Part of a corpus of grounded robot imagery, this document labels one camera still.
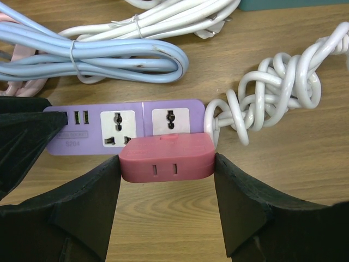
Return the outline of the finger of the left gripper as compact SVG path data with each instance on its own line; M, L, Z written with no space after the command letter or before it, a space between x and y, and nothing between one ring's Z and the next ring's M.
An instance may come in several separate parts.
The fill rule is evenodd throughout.
M21 183L68 123L67 113L45 111L49 106L45 98L1 96L1 199Z

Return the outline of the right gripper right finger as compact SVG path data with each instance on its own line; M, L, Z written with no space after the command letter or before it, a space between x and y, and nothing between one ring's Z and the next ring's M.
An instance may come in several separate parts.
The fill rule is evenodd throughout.
M215 156L215 191L232 261L348 261L348 202L285 194Z

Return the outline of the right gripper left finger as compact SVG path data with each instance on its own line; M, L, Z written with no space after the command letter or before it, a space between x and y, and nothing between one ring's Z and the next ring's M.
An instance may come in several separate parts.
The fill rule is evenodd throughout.
M1 206L1 261L105 261L120 184L114 156L51 191Z

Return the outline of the purple power strip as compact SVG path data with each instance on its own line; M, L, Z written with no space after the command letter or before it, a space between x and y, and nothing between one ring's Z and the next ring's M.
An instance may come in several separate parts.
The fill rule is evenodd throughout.
M66 125L50 141L54 156L119 154L132 139L202 133L205 106L197 99L49 106Z

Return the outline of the pink plug adapter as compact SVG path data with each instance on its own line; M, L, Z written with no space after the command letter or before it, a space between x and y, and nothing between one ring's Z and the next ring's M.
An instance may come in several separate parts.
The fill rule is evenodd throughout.
M131 183L200 180L214 172L214 160L207 133L134 138L119 154L122 178Z

